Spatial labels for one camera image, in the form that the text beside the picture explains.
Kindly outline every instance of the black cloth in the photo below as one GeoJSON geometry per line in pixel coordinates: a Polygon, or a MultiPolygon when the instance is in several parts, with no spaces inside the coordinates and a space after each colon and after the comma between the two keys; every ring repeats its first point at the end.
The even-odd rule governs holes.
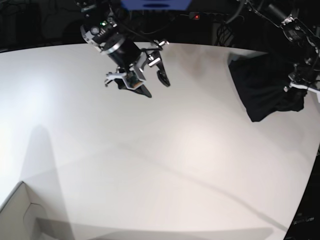
{"type": "Polygon", "coordinates": [[[271,54],[232,61],[229,70],[252,122],[260,122],[275,111],[299,112],[304,108],[307,90],[291,88],[288,75],[293,72],[287,63],[271,54]]]}

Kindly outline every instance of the black fabric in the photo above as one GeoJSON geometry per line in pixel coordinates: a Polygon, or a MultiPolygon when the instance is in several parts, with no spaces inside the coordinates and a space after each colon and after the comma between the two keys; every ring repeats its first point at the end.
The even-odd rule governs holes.
{"type": "Polygon", "coordinates": [[[234,85],[252,122],[260,122],[275,111],[299,112],[304,108],[307,90],[291,88],[288,74],[292,64],[265,54],[232,61],[229,65],[234,85]]]}

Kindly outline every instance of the white tabletop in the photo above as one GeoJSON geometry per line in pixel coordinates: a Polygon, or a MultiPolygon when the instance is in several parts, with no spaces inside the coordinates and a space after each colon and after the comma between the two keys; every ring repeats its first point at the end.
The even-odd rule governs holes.
{"type": "Polygon", "coordinates": [[[228,69],[247,50],[170,44],[171,87],[104,87],[87,44],[0,54],[0,202],[18,180],[76,240],[282,240],[320,142],[316,98],[252,123],[228,69]]]}

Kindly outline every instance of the white table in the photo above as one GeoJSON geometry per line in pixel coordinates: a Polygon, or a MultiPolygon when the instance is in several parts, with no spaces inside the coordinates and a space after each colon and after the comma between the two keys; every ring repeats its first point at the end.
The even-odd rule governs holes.
{"type": "Polygon", "coordinates": [[[230,53],[251,52],[170,44],[171,87],[145,71],[152,99],[104,87],[116,66],[86,44],[1,53],[0,202],[25,181],[69,239],[282,240],[316,157],[319,106],[309,94],[301,112],[252,123],[230,53]]]}

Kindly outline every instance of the blue panel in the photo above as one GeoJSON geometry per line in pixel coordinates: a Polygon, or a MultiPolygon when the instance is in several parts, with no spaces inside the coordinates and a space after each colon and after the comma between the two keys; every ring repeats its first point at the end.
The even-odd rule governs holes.
{"type": "Polygon", "coordinates": [[[128,10],[186,10],[192,0],[122,0],[128,10]]]}

